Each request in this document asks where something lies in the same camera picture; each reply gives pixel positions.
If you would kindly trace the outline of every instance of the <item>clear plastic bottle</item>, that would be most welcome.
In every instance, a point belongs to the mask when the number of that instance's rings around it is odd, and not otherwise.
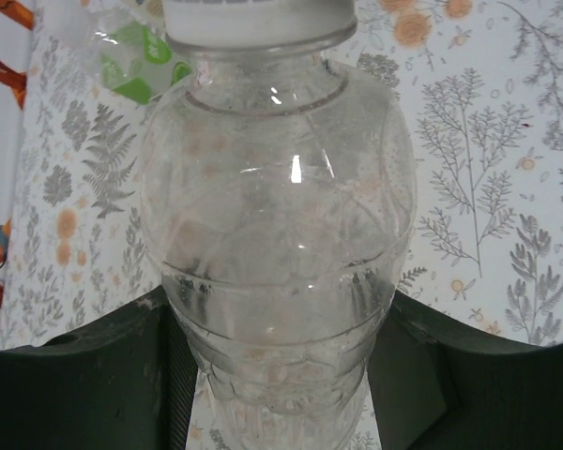
[[[76,52],[88,75],[140,104],[190,74],[166,42],[124,9],[90,12],[76,0],[53,0],[44,10],[44,24]]]
[[[289,3],[326,14],[320,0],[245,7]],[[208,46],[176,35],[190,4],[164,5],[172,48],[195,67],[147,131],[142,219],[223,438],[233,450],[342,450],[412,232],[403,116],[379,81],[321,55],[354,33],[353,0],[327,2],[341,20],[322,17],[315,36],[280,26],[253,47],[234,41],[233,21]]]

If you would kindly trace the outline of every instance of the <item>white bottle cap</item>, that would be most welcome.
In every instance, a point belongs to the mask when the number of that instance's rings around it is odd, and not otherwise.
[[[351,27],[355,0],[163,0],[167,35],[210,49],[297,44]]]
[[[85,47],[94,32],[92,16],[75,0],[48,2],[43,20],[46,31],[71,49]]]

